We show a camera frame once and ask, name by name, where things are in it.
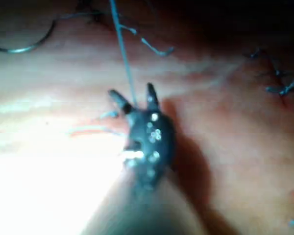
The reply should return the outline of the right arm needle driver jaw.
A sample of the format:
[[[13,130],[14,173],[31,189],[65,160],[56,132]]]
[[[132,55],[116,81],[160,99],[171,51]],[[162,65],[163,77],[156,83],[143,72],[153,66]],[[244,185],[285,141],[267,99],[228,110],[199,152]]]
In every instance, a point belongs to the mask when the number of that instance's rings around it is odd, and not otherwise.
[[[157,93],[152,83],[147,83],[147,110],[155,112],[161,111]]]
[[[128,115],[133,111],[133,106],[118,91],[111,89],[108,91],[108,94],[122,114]]]

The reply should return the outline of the right arm needle driver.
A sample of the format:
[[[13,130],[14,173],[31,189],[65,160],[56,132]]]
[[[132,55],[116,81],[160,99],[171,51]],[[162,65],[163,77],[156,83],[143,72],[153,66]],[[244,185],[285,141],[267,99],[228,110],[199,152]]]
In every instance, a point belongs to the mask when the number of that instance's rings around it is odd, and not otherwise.
[[[159,110],[136,110],[128,116],[130,130],[123,164],[134,170],[136,187],[153,190],[174,157],[174,123]]]

